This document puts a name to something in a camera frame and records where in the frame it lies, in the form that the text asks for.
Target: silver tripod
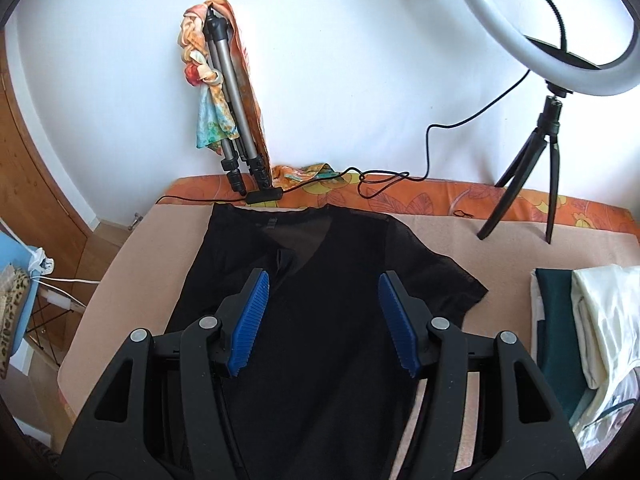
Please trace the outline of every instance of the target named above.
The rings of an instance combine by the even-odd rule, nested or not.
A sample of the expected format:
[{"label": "silver tripod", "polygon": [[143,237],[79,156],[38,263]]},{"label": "silver tripod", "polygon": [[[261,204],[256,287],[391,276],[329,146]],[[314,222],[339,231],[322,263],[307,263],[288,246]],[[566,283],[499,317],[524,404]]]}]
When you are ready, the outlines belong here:
[{"label": "silver tripod", "polygon": [[240,137],[236,139],[236,147],[229,139],[223,139],[220,144],[224,159],[222,160],[222,168],[226,171],[231,188],[246,195],[244,182],[239,170],[238,156],[245,161],[249,167],[249,173],[255,179],[258,189],[264,190],[271,188],[270,174],[264,167],[264,161],[258,153],[254,138],[249,129],[249,123],[242,105],[242,97],[238,87],[238,79],[231,62],[231,52],[228,43],[228,23],[223,16],[219,16],[213,7],[207,9],[207,18],[204,23],[204,35],[209,47],[209,54],[213,68],[220,70],[224,77],[222,91],[229,105],[229,109],[236,120],[236,127]]}]

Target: dark green fabric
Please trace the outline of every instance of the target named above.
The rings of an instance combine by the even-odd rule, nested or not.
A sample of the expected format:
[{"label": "dark green fabric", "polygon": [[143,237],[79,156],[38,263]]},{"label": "dark green fabric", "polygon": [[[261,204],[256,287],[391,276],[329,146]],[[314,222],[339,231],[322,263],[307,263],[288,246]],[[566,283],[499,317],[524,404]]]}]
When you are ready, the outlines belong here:
[{"label": "dark green fabric", "polygon": [[575,332],[571,271],[536,269],[536,277],[545,308],[545,322],[538,325],[543,329],[538,366],[569,419],[587,389]]}]

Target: door frame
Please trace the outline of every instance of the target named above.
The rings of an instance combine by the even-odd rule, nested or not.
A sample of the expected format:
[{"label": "door frame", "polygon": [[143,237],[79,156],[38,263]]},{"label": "door frame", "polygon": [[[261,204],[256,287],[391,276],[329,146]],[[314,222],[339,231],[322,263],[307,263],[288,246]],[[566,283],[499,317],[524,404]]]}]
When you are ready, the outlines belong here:
[{"label": "door frame", "polygon": [[38,149],[33,142],[33,139],[31,139],[31,135],[29,133],[27,125],[24,122],[24,118],[20,113],[20,107],[18,106],[18,101],[14,93],[14,87],[11,83],[11,76],[9,74],[9,63],[6,56],[4,29],[0,30],[0,80],[2,81],[2,86],[4,87],[4,92],[9,103],[9,109],[11,110],[11,114],[14,117],[15,126],[18,129],[18,133],[20,133],[20,138],[22,139],[25,148],[27,148],[27,152],[29,153],[31,160],[42,176],[44,182],[47,184],[47,187],[49,187],[49,190],[60,204],[60,207],[65,211],[69,218],[72,219],[74,224],[76,224],[78,228],[85,234],[85,236],[89,237],[93,233],[92,229],[86,224],[84,220],[82,220],[82,217],[71,205],[71,202],[69,202],[65,194],[60,189],[60,186],[56,183],[55,179],[49,173],[49,170],[42,160],[40,153],[38,152]]}]

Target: leopard print fabric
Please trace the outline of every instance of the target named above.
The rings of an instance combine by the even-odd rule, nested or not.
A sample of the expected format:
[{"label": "leopard print fabric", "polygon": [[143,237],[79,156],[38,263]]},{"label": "leopard print fabric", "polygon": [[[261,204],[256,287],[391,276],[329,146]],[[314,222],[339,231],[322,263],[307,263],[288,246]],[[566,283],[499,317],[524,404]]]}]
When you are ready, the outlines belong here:
[{"label": "leopard print fabric", "polygon": [[15,269],[11,287],[0,294],[0,379],[6,377],[9,369],[15,327],[27,298],[29,281],[29,275],[24,270]]}]

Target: orange floral bedspread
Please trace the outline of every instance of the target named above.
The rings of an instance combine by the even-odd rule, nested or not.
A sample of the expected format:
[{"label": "orange floral bedspread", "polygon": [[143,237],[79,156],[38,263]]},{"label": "orange floral bedspread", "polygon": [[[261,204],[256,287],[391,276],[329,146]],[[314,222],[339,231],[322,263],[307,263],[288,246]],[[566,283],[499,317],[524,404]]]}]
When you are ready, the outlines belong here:
[{"label": "orange floral bedspread", "polygon": [[[486,219],[504,192],[503,189],[493,186],[469,182],[402,181],[377,197],[365,200],[358,195],[356,190],[358,175],[355,173],[347,174],[344,178],[345,180],[315,182],[286,193],[282,200],[277,202],[263,202],[254,204],[254,206],[301,208],[322,207],[329,203],[380,213],[464,216]],[[247,189],[254,187],[248,176],[245,177],[245,183]],[[363,185],[362,192],[370,195],[377,188],[371,184]],[[165,195],[210,200],[211,202],[238,197],[229,187],[225,175],[179,178],[167,189]],[[193,205],[194,202],[180,198],[163,198],[159,203]],[[523,189],[507,211],[504,220],[546,222],[547,213],[548,193]],[[636,226],[627,209],[568,196],[558,197],[556,224],[631,233],[640,239],[640,229]]]}]

